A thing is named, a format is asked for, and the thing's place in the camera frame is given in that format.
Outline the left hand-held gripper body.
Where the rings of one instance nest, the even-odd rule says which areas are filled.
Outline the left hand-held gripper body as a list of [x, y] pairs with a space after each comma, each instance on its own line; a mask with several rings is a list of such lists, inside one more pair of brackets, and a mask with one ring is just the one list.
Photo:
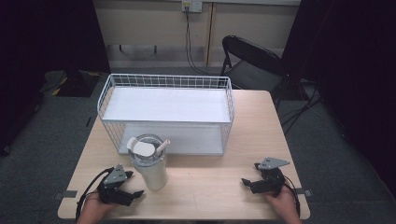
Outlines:
[[103, 203], [115, 203], [129, 206], [133, 195], [120, 190], [120, 186], [129, 178], [121, 164], [113, 168], [99, 183], [97, 190]]

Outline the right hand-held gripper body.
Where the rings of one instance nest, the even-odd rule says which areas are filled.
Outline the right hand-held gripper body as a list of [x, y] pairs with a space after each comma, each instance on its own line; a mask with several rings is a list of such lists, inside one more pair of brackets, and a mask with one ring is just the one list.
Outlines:
[[272, 192], [276, 197], [285, 183], [285, 177], [280, 170], [281, 166], [289, 165], [289, 161], [266, 157], [260, 163], [262, 180], [252, 182], [250, 190], [256, 193]]

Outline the white tumbler cup with straw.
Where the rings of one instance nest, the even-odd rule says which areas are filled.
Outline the white tumbler cup with straw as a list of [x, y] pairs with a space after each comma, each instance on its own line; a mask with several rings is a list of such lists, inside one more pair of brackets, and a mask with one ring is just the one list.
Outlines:
[[127, 142], [132, 164], [150, 190], [162, 189], [167, 183], [165, 150], [169, 145], [168, 139], [153, 134], [131, 137]]

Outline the white wire shelf rack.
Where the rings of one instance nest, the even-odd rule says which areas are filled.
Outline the white wire shelf rack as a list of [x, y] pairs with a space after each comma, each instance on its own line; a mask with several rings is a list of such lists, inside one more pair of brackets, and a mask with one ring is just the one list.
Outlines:
[[112, 74], [97, 103], [119, 154], [142, 134], [171, 141], [169, 154], [222, 155], [233, 125], [228, 77]]

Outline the person's right hand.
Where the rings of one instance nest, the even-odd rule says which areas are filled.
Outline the person's right hand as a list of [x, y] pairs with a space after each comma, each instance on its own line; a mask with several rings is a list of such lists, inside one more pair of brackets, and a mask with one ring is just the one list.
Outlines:
[[295, 207], [293, 194], [286, 186], [282, 187], [276, 197], [273, 197], [271, 194], [264, 194], [263, 197], [272, 205], [276, 214], [281, 219], [299, 217]]

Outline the person's left hand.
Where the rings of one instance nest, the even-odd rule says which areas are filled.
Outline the person's left hand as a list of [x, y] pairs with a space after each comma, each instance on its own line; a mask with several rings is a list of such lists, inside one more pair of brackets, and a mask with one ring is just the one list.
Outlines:
[[105, 217], [111, 210], [117, 206], [114, 203], [103, 203], [100, 200], [98, 192], [93, 192], [89, 194], [83, 204], [81, 210], [81, 216], [95, 216], [95, 217]]

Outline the dark stand base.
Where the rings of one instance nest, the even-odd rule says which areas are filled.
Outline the dark stand base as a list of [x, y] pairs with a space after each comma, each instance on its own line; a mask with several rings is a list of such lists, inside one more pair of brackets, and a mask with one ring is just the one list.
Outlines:
[[99, 73], [88, 71], [78, 71], [75, 76], [63, 70], [49, 71], [40, 92], [58, 97], [90, 97], [100, 77]]

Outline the black folding chair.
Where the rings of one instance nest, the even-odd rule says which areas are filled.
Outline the black folding chair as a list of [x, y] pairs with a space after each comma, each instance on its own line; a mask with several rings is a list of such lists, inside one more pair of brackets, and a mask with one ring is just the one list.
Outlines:
[[237, 35], [222, 39], [225, 59], [220, 74], [228, 77], [234, 89], [268, 91], [278, 99], [289, 79], [281, 59], [271, 50]]

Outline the black curtain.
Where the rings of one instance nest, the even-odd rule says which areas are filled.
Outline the black curtain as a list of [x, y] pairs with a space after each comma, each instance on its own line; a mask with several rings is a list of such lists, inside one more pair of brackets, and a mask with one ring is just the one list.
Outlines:
[[59, 70], [110, 71], [93, 0], [0, 0], [0, 157]]
[[300, 0], [282, 61], [318, 83], [396, 197], [396, 0]]

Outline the white wall socket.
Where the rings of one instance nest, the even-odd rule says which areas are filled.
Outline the white wall socket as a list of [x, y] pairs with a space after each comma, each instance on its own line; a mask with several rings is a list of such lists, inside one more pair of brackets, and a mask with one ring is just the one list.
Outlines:
[[203, 11], [203, 3], [196, 0], [183, 0], [181, 2], [181, 10], [183, 12], [201, 13]]

